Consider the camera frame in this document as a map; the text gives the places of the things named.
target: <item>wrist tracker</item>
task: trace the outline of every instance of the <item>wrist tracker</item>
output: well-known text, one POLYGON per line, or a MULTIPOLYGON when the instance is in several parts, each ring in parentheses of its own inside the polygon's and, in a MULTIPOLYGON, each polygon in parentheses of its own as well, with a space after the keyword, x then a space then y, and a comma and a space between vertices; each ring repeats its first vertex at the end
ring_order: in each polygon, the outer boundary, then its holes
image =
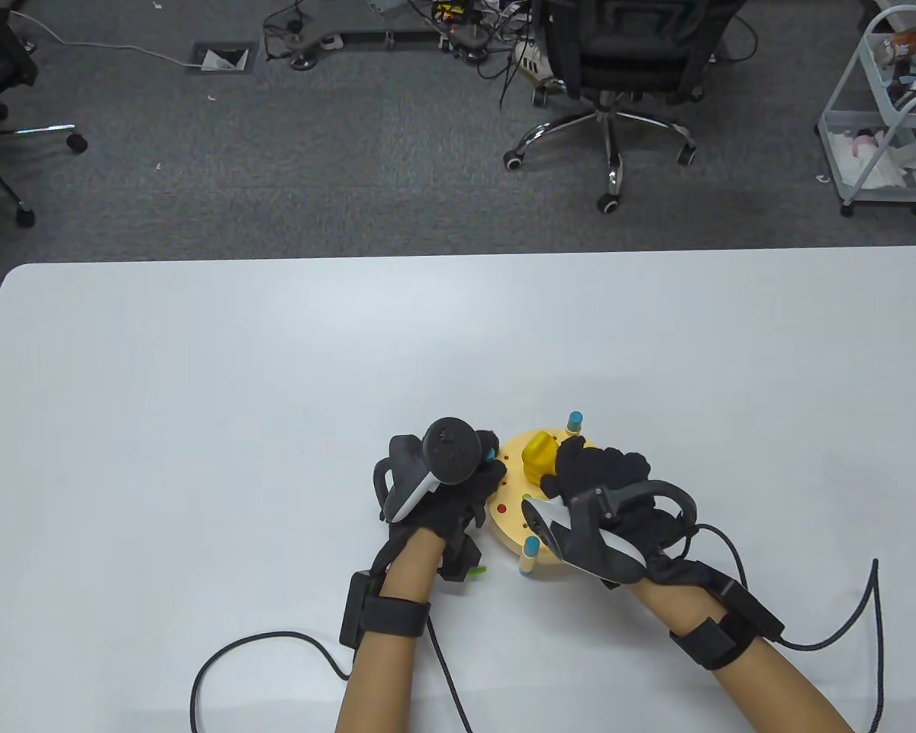
POLYGON ((415 639, 423 635, 431 604, 381 596, 386 577, 365 570, 353 573, 339 632, 339 643, 343 646, 360 649, 367 631, 415 639))

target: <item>forearm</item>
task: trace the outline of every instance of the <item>forearm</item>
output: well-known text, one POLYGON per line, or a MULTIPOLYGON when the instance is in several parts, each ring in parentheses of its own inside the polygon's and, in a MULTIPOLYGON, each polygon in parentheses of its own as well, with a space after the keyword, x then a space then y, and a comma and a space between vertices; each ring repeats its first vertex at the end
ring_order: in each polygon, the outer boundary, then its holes
MULTIPOLYGON (((387 573, 381 596, 427 603, 444 540, 418 530, 387 573)), ((336 733, 405 733, 417 639, 367 632, 353 663, 336 733)))
MULTIPOLYGON (((727 613, 698 587, 642 580, 628 589, 678 636, 727 613)), ((757 733, 852 733, 818 688, 763 639, 755 639, 740 659, 714 674, 757 733)))

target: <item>yellow block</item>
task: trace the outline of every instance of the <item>yellow block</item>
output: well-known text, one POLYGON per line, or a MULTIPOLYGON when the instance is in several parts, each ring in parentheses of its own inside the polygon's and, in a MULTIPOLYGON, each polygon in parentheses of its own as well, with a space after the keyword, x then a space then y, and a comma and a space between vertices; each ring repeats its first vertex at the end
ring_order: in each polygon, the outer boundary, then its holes
POLYGON ((560 444, 545 430, 536 433, 522 449, 522 473, 525 479, 534 486, 544 476, 556 475, 556 449, 560 444))

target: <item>black armband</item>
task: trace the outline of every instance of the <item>black armband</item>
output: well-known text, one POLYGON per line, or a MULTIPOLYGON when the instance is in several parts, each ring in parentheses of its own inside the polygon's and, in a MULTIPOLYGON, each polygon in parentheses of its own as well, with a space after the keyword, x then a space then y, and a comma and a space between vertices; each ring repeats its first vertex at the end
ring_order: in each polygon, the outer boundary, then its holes
POLYGON ((339 634, 343 646, 360 648, 367 631, 410 638, 423 635, 431 604, 381 596, 384 579, 385 575, 367 571, 353 574, 339 634))
POLYGON ((685 636, 675 636, 671 631, 668 636, 692 657, 693 662, 713 671, 722 670, 740 659, 759 635, 745 618, 730 611, 719 624, 707 618, 685 636))

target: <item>chair leg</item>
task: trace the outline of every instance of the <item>chair leg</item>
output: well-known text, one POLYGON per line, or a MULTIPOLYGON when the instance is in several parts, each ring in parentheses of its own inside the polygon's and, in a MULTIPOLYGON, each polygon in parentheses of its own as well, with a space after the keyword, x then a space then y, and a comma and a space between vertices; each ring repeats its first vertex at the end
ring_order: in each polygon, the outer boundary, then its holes
POLYGON ((22 227, 33 227, 34 226, 34 213, 30 206, 26 205, 24 200, 18 195, 18 192, 12 188, 11 185, 5 181, 4 177, 0 174, 0 186, 7 192, 9 198, 14 199, 16 205, 18 205, 18 224, 22 227))
POLYGON ((655 115, 641 115, 639 112, 626 111, 626 109, 615 109, 614 114, 622 119, 630 119, 645 125, 660 127, 664 130, 671 130, 676 132, 682 136, 683 140, 685 140, 686 147, 691 147, 693 150, 695 149, 695 140, 692 139, 692 133, 689 132, 688 127, 681 125, 674 120, 658 118, 655 115))
POLYGON ((609 214, 618 208, 621 199, 621 184, 624 182, 624 158, 614 133, 614 118, 609 113, 598 115, 604 133, 604 145, 608 151, 608 192, 598 199, 597 207, 602 214, 609 214))
POLYGON ((591 109, 590 112, 578 112, 577 115, 567 115, 565 118, 556 119, 553 122, 536 125, 521 137, 520 142, 511 150, 511 153, 516 153, 517 157, 522 158, 525 155, 525 149, 535 143, 536 140, 541 140, 543 137, 552 135, 552 133, 559 130, 566 130, 567 127, 573 127, 573 125, 578 125, 581 122, 587 122, 588 119, 594 119, 595 116, 597 116, 597 112, 591 109))
POLYGON ((0 130, 0 140, 9 137, 32 137, 34 135, 49 135, 63 132, 77 132, 75 125, 49 125, 47 127, 32 127, 23 130, 0 130))

